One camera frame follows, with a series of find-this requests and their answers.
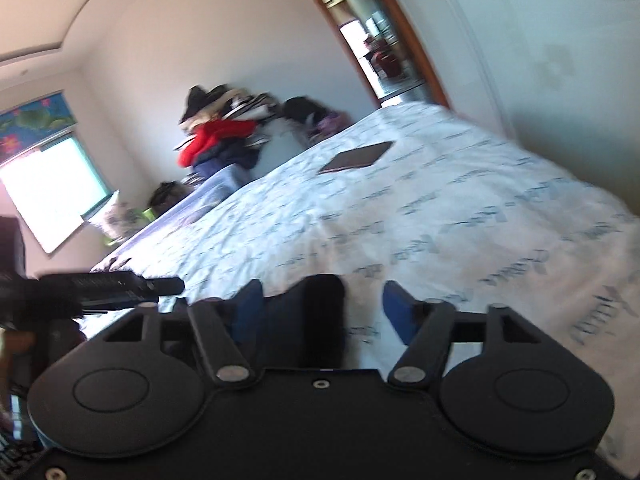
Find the doorway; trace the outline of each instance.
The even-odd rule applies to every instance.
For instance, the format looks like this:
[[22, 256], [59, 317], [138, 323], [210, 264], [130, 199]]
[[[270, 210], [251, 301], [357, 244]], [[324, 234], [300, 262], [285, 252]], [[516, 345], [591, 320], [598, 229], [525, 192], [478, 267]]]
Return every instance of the doorway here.
[[316, 0], [380, 107], [408, 101], [448, 106], [396, 0]]

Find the ceiling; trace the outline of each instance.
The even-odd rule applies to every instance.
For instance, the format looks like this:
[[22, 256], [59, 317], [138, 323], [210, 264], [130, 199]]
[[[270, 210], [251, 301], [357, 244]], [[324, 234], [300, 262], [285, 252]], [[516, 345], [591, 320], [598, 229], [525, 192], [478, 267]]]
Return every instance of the ceiling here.
[[77, 66], [135, 0], [0, 0], [0, 89]]

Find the red jacket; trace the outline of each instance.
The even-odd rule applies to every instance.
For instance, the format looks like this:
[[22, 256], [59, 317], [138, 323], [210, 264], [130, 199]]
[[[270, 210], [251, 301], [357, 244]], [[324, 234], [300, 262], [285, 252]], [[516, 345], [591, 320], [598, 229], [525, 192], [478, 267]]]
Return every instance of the red jacket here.
[[194, 129], [196, 138], [188, 144], [178, 158], [178, 164], [183, 168], [193, 165], [195, 158], [209, 148], [213, 148], [220, 140], [227, 137], [241, 137], [243, 139], [250, 136], [257, 126], [255, 121], [230, 121], [215, 120], [200, 124]]

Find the black bag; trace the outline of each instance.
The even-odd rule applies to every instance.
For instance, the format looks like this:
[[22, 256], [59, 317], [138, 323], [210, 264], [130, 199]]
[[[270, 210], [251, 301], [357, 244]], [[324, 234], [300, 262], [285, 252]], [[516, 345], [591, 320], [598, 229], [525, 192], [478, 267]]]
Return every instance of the black bag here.
[[17, 218], [0, 216], [0, 272], [25, 276], [24, 239]]
[[160, 218], [190, 192], [191, 190], [180, 182], [163, 182], [151, 195], [148, 206], [153, 210], [156, 218]]
[[313, 115], [312, 126], [316, 126], [327, 116], [329, 110], [307, 97], [294, 97], [284, 103], [282, 113], [287, 119], [293, 119], [300, 124], [306, 124], [309, 116]]

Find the white bedsheet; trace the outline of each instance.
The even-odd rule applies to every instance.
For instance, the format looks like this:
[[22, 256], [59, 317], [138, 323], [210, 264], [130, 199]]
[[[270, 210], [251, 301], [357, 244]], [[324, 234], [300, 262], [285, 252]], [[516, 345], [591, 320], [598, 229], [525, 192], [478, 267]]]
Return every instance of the white bedsheet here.
[[[316, 174], [335, 154], [383, 140], [396, 143], [373, 167]], [[404, 350], [382, 313], [386, 280], [460, 310], [512, 306], [609, 381], [616, 415], [602, 453], [627, 475], [640, 469], [639, 219], [443, 108], [380, 110], [121, 257], [148, 277], [178, 274], [191, 301], [231, 297], [253, 278], [273, 295], [338, 274], [349, 365], [383, 374]]]

